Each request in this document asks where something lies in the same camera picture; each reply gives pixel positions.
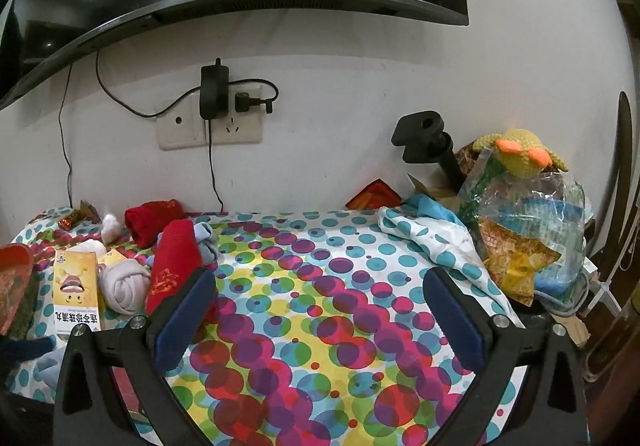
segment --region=red sock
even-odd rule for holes
[[[198,267],[202,267],[202,257],[193,233],[193,223],[188,219],[169,222],[151,268],[146,313],[151,314],[164,298],[175,294]]]
[[[150,248],[164,227],[187,215],[176,199],[146,202],[124,212],[124,223],[139,248]]]

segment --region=blue gripper pad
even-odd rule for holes
[[[447,275],[450,282],[447,282],[448,286],[437,274],[438,270]],[[427,302],[436,323],[447,337],[460,365],[476,374],[481,372],[486,364],[487,344],[478,327],[456,299],[456,296],[453,295],[451,289],[456,289],[460,296],[464,295],[453,280],[448,277],[448,273],[439,267],[427,271],[422,286],[424,300]]]
[[[216,299],[216,277],[204,272],[174,309],[154,342],[154,365],[158,372],[173,370]]]

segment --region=screw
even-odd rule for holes
[[[556,323],[553,327],[551,327],[551,329],[557,336],[564,336],[566,334],[566,328],[564,328],[564,325],[561,325],[559,323]]]
[[[144,316],[134,316],[129,320],[129,327],[132,329],[141,329],[145,326],[146,318]]]
[[[505,329],[511,324],[509,318],[503,314],[496,314],[492,319],[494,320],[494,325],[501,329]]]
[[[88,329],[89,329],[88,325],[85,325],[84,323],[79,323],[72,329],[71,333],[74,336],[82,336]]]

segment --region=yellow knitted duck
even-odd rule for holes
[[[532,177],[552,164],[561,171],[568,170],[564,161],[543,145],[536,134],[523,128],[479,137],[474,141],[473,148],[475,152],[480,152],[492,145],[495,145],[498,160],[519,179]]]

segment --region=yellow and white box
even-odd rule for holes
[[[94,252],[56,251],[53,307],[57,334],[69,335],[79,323],[86,323],[94,332],[100,330],[97,269]]]

